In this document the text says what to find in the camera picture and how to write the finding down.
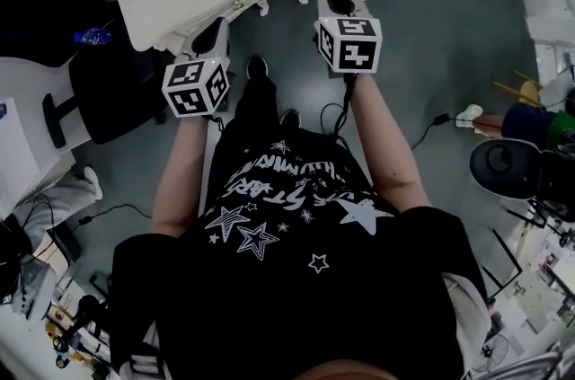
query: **blue shorts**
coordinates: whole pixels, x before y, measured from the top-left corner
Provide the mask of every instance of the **blue shorts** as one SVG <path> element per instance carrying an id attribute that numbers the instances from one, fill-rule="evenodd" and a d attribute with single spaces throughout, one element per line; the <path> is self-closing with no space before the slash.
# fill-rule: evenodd
<path id="1" fill-rule="evenodd" d="M 547 148 L 549 129 L 555 118 L 557 113 L 553 111 L 518 102 L 505 115 L 501 135 L 532 142 L 543 151 Z"/>

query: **black t-shirt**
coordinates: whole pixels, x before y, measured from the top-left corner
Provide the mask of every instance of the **black t-shirt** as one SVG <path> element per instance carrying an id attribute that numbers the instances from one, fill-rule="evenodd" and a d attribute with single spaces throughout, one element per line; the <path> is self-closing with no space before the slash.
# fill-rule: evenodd
<path id="1" fill-rule="evenodd" d="M 485 291 L 459 219 L 399 214 L 324 136 L 270 136 L 241 153 L 234 172 L 221 162 L 210 177 L 210 204 L 182 238 L 117 248 L 115 367 L 156 321 L 174 379 L 288 380 L 336 359 L 400 379 L 460 378 L 442 273 Z"/>

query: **white paper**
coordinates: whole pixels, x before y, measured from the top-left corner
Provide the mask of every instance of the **white paper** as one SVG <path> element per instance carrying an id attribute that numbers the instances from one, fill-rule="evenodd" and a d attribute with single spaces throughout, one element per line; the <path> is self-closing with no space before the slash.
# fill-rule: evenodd
<path id="1" fill-rule="evenodd" d="M 40 168 L 32 154 L 13 98 L 0 100 L 6 114 L 0 118 L 0 218 L 12 214 Z"/>

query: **white cube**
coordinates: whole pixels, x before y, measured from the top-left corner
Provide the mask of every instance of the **white cube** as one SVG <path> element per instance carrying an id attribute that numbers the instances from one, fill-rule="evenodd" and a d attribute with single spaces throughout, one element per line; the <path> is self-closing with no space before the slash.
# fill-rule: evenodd
<path id="1" fill-rule="evenodd" d="M 230 84 L 228 58 L 195 59 L 165 68 L 162 91 L 178 118 L 213 114 Z"/>
<path id="2" fill-rule="evenodd" d="M 378 19 L 322 17 L 318 49 L 337 73 L 374 74 L 381 51 Z"/>

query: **black shoe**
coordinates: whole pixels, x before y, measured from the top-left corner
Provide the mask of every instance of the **black shoe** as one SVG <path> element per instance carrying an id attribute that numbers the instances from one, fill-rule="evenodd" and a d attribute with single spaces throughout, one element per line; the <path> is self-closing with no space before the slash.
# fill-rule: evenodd
<path id="1" fill-rule="evenodd" d="M 289 109 L 282 115 L 279 119 L 279 124 L 286 128 L 301 128 L 302 127 L 302 117 L 299 111 L 294 109 Z"/>
<path id="2" fill-rule="evenodd" d="M 258 78 L 259 76 L 268 76 L 268 64 L 265 59 L 257 54 L 253 55 L 248 61 L 248 66 L 245 68 L 245 73 L 248 78 Z"/>

